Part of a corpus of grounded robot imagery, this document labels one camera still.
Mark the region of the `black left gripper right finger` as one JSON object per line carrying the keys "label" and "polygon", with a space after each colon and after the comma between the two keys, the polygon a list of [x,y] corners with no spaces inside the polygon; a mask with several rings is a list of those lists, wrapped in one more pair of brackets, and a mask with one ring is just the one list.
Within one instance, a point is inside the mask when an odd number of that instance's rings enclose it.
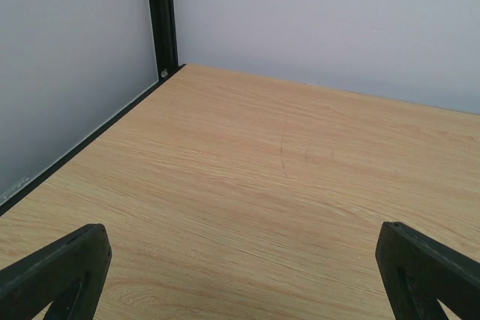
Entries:
{"label": "black left gripper right finger", "polygon": [[400,222],[384,222],[376,262],[396,319],[479,318],[479,263]]}

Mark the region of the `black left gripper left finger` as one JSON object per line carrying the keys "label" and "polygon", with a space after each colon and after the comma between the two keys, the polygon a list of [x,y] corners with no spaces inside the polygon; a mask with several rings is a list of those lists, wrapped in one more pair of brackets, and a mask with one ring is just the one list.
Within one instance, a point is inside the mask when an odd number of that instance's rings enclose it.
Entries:
{"label": "black left gripper left finger", "polygon": [[93,319],[111,260],[100,223],[59,238],[1,269],[1,318]]}

